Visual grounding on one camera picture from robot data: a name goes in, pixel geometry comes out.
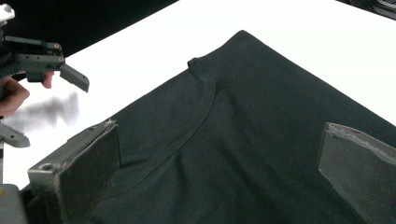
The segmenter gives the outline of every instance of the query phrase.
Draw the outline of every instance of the shirt fabric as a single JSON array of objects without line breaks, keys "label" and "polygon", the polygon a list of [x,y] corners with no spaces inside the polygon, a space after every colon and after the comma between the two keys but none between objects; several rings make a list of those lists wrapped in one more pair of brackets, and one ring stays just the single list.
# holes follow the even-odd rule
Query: shirt fabric
[{"label": "shirt fabric", "polygon": [[364,223],[318,171],[325,122],[396,129],[245,31],[126,106],[89,223]]}]

